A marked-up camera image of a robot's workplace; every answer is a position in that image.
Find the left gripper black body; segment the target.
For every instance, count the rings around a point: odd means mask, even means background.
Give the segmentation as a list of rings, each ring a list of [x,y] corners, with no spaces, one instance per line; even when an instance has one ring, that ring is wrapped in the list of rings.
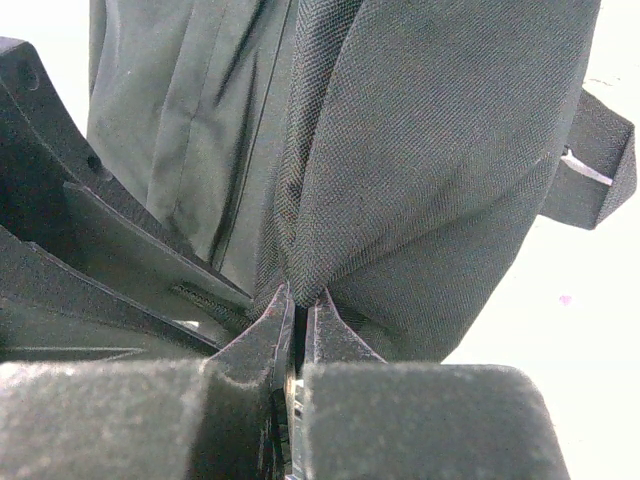
[[[35,48],[3,38],[2,358],[211,356],[250,304],[102,164]]]

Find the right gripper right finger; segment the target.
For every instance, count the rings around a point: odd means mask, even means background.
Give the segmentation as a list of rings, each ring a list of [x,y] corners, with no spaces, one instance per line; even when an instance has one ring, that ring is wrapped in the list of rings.
[[[500,365],[389,363],[323,294],[294,384],[298,479],[565,479],[534,383]]]

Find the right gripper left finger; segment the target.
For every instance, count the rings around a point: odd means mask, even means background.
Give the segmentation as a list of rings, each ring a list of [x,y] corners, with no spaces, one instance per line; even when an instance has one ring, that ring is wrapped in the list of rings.
[[[5,479],[281,479],[275,392],[294,306],[286,287],[209,358],[126,347],[1,348]]]

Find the black student backpack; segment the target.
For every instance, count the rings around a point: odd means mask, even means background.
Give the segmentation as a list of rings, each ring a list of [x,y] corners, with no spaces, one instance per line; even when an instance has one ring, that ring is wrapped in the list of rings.
[[[538,216],[636,188],[582,87],[596,1],[94,1],[87,136],[246,292],[332,296],[389,360],[460,343]]]

